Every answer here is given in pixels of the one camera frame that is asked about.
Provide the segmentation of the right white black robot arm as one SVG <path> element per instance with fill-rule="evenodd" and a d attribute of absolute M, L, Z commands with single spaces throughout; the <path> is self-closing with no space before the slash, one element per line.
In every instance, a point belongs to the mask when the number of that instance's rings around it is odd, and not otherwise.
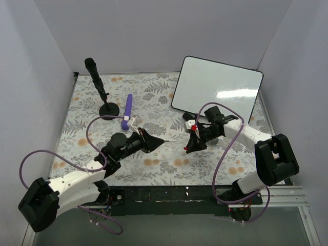
<path fill-rule="evenodd" d="M 299 173 L 299 165 L 288 138 L 283 134 L 270 135 L 248 126 L 244 119 L 232 112 L 225 116 L 219 104 L 205 110 L 208 124 L 199 122 L 199 115 L 186 112 L 184 128 L 189 133 L 186 153 L 203 151 L 207 143 L 219 137 L 229 138 L 229 149 L 235 142 L 250 149 L 255 155 L 256 170 L 232 183 L 221 195 L 214 193 L 220 204 L 242 204 L 257 195 L 262 188 L 271 187 Z"/>

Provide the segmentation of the white whiteboard black frame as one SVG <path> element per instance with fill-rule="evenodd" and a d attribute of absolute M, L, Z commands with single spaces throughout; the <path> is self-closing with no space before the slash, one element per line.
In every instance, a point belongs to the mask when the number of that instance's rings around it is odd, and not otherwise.
<path fill-rule="evenodd" d="M 209 102 L 227 106 L 249 122 L 264 74 L 203 58 L 184 58 L 171 106 L 198 113 Z"/>

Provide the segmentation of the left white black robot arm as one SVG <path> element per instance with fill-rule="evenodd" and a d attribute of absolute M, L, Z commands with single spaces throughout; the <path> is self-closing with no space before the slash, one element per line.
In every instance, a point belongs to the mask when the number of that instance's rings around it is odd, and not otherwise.
<path fill-rule="evenodd" d="M 137 151 L 151 153 L 164 142 L 142 128 L 138 128 L 130 137 L 116 133 L 101 153 L 82 170 L 48 181 L 36 179 L 20 201 L 18 209 L 33 231 L 41 232 L 59 215 L 77 206 L 87 203 L 109 206 L 116 198 L 104 179 L 121 167 L 121 160 Z"/>

